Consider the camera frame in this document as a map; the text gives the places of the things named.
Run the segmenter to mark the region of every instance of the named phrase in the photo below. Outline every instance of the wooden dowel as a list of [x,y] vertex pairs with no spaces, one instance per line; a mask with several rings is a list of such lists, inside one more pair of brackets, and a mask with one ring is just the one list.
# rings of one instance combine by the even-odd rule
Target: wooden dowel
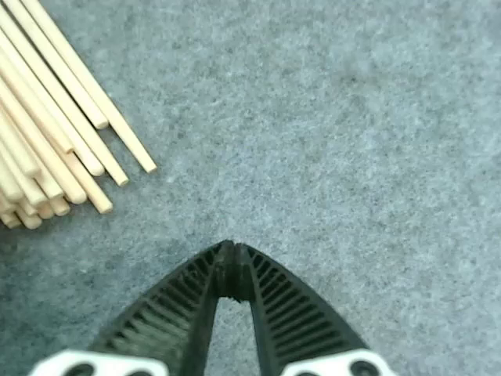
[[2,156],[0,156],[0,190],[2,190],[9,201],[17,202],[23,198],[23,191],[17,185],[13,174],[7,167]]
[[66,163],[75,178],[84,188],[88,199],[94,204],[97,211],[101,214],[109,213],[113,210],[113,204],[106,196],[96,181],[90,176],[81,162],[72,153],[64,154],[61,150],[56,150],[61,159]]
[[14,179],[16,180],[17,185],[23,191],[24,196],[27,198],[27,201],[37,207],[40,204],[47,201],[47,197],[45,197],[44,193],[41,191],[38,184],[32,179],[28,178],[23,174],[20,170],[19,166],[14,161],[14,158],[10,155],[4,143],[0,140],[0,156],[2,156],[5,165],[13,174]]
[[94,153],[89,149],[80,134],[75,130],[74,126],[70,123],[64,112],[61,111],[57,103],[47,92],[44,85],[41,84],[37,76],[35,76],[33,71],[26,64],[23,57],[17,52],[16,47],[14,47],[2,29],[0,29],[0,46],[7,55],[7,58],[16,67],[20,75],[24,78],[24,80],[26,80],[26,83],[33,90],[34,94],[38,97],[40,102],[56,120],[59,127],[61,127],[64,131],[64,134],[71,141],[76,155],[78,155],[84,166],[94,176],[102,175],[104,173],[104,167],[101,162],[99,162]]
[[28,215],[35,215],[38,213],[37,209],[34,208],[25,197],[21,198],[21,201],[19,201],[17,204]]
[[12,213],[16,210],[16,205],[7,200],[5,194],[0,190],[0,214]]
[[41,225],[41,219],[38,215],[28,215],[20,206],[17,206],[16,214],[24,226],[29,230],[37,229]]
[[70,205],[62,197],[50,200],[49,204],[58,217],[62,217],[70,212]]
[[24,81],[17,69],[10,63],[3,49],[0,48],[0,75],[11,91],[23,104],[31,118],[43,132],[52,139],[65,153],[73,151],[73,144],[66,133],[57,125],[55,119]]
[[64,83],[80,108],[85,112],[91,123],[97,129],[105,128],[108,120],[103,112],[97,107],[91,96],[85,91],[79,80],[74,76],[71,69],[66,65],[59,53],[54,49],[51,42],[44,35],[40,27],[33,20],[30,13],[24,8],[19,0],[4,0],[17,22],[24,29],[38,51],[44,56],[51,68],[56,72],[59,79]]
[[4,142],[17,165],[26,176],[35,176],[40,173],[34,155],[21,142],[17,133],[10,127],[9,119],[0,111],[0,139]]
[[71,175],[65,164],[57,156],[49,142],[42,135],[30,115],[23,109],[16,97],[10,92],[7,84],[0,78],[0,101],[16,123],[18,129],[23,133],[26,140],[33,147],[34,151],[45,163],[47,169],[52,173],[59,186],[74,204],[81,204],[87,199],[85,191]]
[[45,164],[40,160],[38,155],[33,151],[30,144],[25,140],[23,134],[20,130],[14,125],[14,122],[9,114],[5,112],[3,105],[0,103],[0,114],[3,114],[7,119],[7,126],[9,126],[15,134],[19,137],[19,140],[23,144],[24,149],[28,150],[31,155],[34,156],[34,159],[37,165],[40,167],[40,172],[34,177],[38,185],[41,187],[41,190],[44,191],[47,198],[57,198],[62,197],[64,195],[63,189],[59,186],[57,181],[54,179],[49,170],[45,167]]
[[54,211],[48,202],[43,204],[40,208],[38,208],[38,215],[42,219],[51,219],[54,216]]
[[53,72],[47,67],[45,61],[26,39],[9,14],[0,6],[0,28],[3,29],[10,41],[15,45],[20,55],[37,75],[40,82],[49,91],[50,95],[59,105],[59,108],[68,116],[75,129],[92,149],[94,155],[103,164],[114,181],[123,186],[128,183],[128,177],[120,167],[106,144],[101,140],[95,129],[88,122],[74,101],[68,96],[66,89],[60,84]]
[[38,26],[43,30],[52,45],[56,48],[57,52],[67,63],[68,67],[73,71],[75,76],[77,76],[89,95],[94,99],[95,103],[97,103],[101,111],[108,118],[115,132],[132,152],[137,161],[147,172],[156,170],[157,166],[155,165],[155,162],[153,162],[153,159],[136,137],[131,127],[121,115],[120,111],[116,108],[110,97],[99,85],[94,76],[89,72],[88,68],[81,61],[78,54],[51,19],[50,15],[45,11],[40,2],[38,0],[21,1],[24,6],[26,6],[26,9],[31,14],[33,19],[38,23]]
[[15,229],[16,227],[21,226],[21,221],[14,213],[1,214],[0,219],[2,220],[3,224],[10,229]]

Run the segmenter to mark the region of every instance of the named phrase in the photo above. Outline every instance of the gray carpet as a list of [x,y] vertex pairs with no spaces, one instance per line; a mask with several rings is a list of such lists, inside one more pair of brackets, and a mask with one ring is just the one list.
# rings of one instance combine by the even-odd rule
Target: gray carpet
[[[160,169],[105,130],[132,181],[99,180],[113,214],[0,229],[4,374],[84,348],[225,238],[402,375],[499,373],[499,0],[43,3]],[[220,308],[206,374],[257,375],[248,307]]]

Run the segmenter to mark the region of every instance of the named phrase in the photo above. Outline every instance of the black plastic claw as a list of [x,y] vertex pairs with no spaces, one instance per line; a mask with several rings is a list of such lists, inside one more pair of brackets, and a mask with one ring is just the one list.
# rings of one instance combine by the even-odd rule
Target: black plastic claw
[[202,376],[221,297],[250,302],[262,376],[279,376],[299,360],[366,349],[308,285],[256,249],[228,240],[168,274],[90,349],[155,358],[171,376]]

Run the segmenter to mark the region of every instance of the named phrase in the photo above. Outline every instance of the bundle of wooden sticks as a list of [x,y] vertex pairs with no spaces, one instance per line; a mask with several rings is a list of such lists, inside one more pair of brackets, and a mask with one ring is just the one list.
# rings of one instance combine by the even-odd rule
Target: bundle of wooden sticks
[[87,198],[113,205],[93,176],[128,181],[96,129],[111,125],[147,172],[157,168],[38,0],[0,0],[0,218],[28,229]]

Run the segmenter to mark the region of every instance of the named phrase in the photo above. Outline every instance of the white mounting plate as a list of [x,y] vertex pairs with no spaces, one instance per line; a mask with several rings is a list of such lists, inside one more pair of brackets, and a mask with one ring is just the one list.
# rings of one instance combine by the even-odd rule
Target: white mounting plate
[[386,361],[376,353],[358,349],[332,356],[322,356],[320,358],[303,360],[287,364],[281,376],[297,376],[299,374],[312,374],[315,376],[359,376],[372,374],[368,371],[354,374],[351,371],[351,366],[357,362],[366,362],[377,369],[374,376],[398,376],[387,365]]
[[129,376],[144,372],[151,376],[168,376],[167,366],[159,360],[104,354],[100,352],[63,350],[37,363],[28,376],[64,376],[72,368],[88,364],[92,376]]

